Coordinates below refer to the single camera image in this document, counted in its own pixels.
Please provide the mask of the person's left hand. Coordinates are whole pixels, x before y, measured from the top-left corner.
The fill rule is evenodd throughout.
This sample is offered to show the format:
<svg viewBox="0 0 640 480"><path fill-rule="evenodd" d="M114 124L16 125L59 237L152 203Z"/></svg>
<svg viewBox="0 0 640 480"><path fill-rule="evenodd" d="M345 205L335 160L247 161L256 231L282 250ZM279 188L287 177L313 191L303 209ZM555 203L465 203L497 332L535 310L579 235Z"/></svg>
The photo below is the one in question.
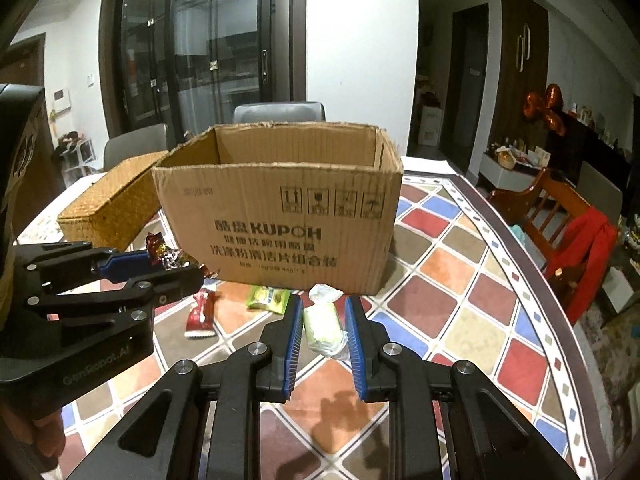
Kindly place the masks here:
<svg viewBox="0 0 640 480"><path fill-rule="evenodd" d="M17 441L34 444L38 452L47 458L59 458L62 455L66 437L61 410L42 419L30 420L13 411L6 402L1 402L1 418Z"/></svg>

